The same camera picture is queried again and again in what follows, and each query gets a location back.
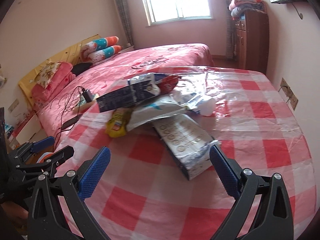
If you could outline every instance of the window sill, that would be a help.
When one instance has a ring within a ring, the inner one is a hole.
[[[200,16],[200,17],[185,17],[185,18],[176,18],[176,19],[169,19],[165,21],[160,21],[160,22],[154,22],[154,23],[149,23],[147,27],[163,24],[163,23],[170,23],[170,22],[180,22],[180,21],[187,21],[187,20],[215,20],[214,18],[210,16]]]

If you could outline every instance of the yellow snack bag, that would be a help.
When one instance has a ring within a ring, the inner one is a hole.
[[[132,108],[118,108],[114,110],[112,118],[107,122],[105,133],[111,138],[117,138],[126,135],[126,126],[130,120]]]

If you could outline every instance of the pink blanket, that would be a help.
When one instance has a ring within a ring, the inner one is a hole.
[[[229,5],[229,10],[232,11],[234,8],[236,8],[241,4],[245,4],[245,3],[256,4],[260,2],[262,2],[262,0],[232,0]]]
[[[48,136],[57,134],[61,127],[64,103],[68,97],[66,94],[71,93],[77,86],[90,89],[92,94],[103,95],[117,79],[150,72],[152,69],[163,66],[213,66],[213,61],[208,47],[198,43],[166,45],[116,55],[113,59],[77,76],[49,105],[38,113],[45,132]],[[65,112],[62,123],[74,116],[72,111]],[[64,138],[68,133],[62,133],[61,138]]]
[[[47,100],[43,100],[41,98],[33,98],[33,101],[35,103],[34,110],[38,112],[45,105],[49,104],[75,78],[76,78],[76,75],[73,74],[72,72],[69,72],[68,75],[61,80],[60,84],[56,87],[56,89],[51,92],[51,95]]]
[[[63,81],[63,79],[69,75],[70,71],[72,70],[72,64],[68,62],[61,62],[61,65],[57,72],[54,74],[53,78],[51,79],[49,85],[46,89],[44,89],[39,84],[36,84],[33,89],[31,90],[32,97],[34,101],[41,101],[41,102],[48,102],[48,99],[52,97],[52,94],[55,92],[57,87]]]

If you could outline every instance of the wall socket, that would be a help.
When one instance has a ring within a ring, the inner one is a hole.
[[[284,80],[284,78],[282,78],[282,80],[281,80],[280,88],[283,90],[283,92],[285,93],[285,95],[287,97],[290,98],[293,95],[291,88],[289,87],[287,82]]]
[[[287,82],[282,78],[281,84],[280,84],[280,89],[283,90],[285,95],[290,99],[290,104],[292,106],[292,109],[295,110],[298,104],[298,99],[295,96],[295,94],[292,92],[291,88],[287,84]]]

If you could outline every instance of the wooden dresser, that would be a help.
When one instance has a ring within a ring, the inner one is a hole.
[[[246,11],[236,27],[236,59],[240,69],[266,73],[269,55],[267,14]]]

